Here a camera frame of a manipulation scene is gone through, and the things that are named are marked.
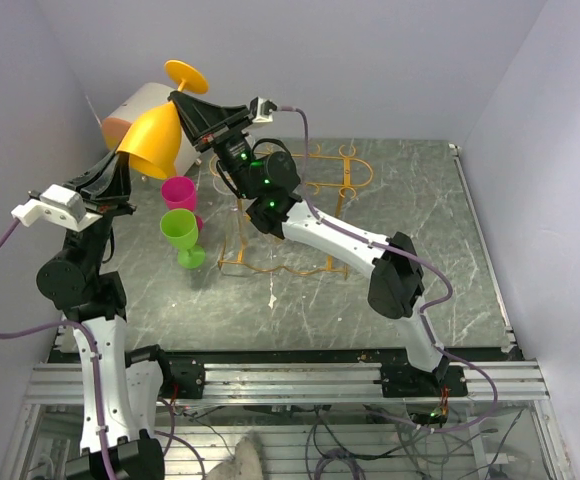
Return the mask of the orange plastic goblet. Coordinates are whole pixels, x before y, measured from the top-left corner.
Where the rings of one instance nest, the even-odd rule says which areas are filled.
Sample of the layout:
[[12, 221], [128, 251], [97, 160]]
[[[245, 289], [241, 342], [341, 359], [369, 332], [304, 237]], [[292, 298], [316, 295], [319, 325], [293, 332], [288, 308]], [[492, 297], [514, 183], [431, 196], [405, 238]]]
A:
[[[176, 84], [177, 92], [205, 94], [206, 78], [189, 64], [171, 59], [164, 70]], [[165, 180], [176, 175], [175, 162], [182, 141], [182, 127], [173, 101], [156, 106], [130, 126], [116, 152], [125, 156], [129, 166], [151, 178]]]

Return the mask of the green plastic goblet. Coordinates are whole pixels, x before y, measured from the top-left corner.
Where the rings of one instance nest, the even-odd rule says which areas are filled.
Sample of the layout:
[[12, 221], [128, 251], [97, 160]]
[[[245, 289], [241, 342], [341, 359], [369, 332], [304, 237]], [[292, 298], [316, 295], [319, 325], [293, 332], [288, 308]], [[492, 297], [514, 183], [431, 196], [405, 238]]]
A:
[[205, 251], [198, 244], [199, 228], [195, 214], [187, 209], [173, 209], [160, 220], [160, 230], [177, 250], [177, 261], [186, 269], [196, 269], [205, 260]]

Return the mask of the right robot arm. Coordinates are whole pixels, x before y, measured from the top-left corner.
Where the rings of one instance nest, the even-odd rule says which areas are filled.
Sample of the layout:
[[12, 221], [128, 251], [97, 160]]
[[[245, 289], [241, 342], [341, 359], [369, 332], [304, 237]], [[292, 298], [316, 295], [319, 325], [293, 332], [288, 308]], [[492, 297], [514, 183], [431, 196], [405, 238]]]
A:
[[249, 201], [246, 213], [253, 226], [322, 251], [366, 277], [369, 306], [395, 321], [405, 344], [412, 387], [425, 396], [441, 389], [449, 360], [424, 316], [424, 263], [411, 238], [402, 232], [375, 234], [318, 210], [298, 193], [301, 179], [283, 142], [274, 140], [275, 151], [257, 155], [245, 130], [258, 115], [277, 111], [274, 103], [257, 98], [250, 105], [224, 107], [179, 91], [169, 99], [192, 146], [200, 153], [212, 151], [224, 184], [236, 198]]

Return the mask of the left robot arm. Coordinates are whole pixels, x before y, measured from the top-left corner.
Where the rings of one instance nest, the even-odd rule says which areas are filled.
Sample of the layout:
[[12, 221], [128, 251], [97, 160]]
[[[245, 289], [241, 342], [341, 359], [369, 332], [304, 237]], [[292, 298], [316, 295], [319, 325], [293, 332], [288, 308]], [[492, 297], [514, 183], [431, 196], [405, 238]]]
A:
[[40, 293], [62, 312], [79, 349], [84, 420], [69, 479], [162, 479], [164, 453], [154, 436], [157, 397], [174, 373], [158, 346], [128, 353], [126, 295], [118, 272], [103, 273], [116, 217], [131, 215], [129, 156], [108, 153], [94, 167], [53, 184], [12, 214], [29, 227], [65, 228], [61, 250], [38, 271]]

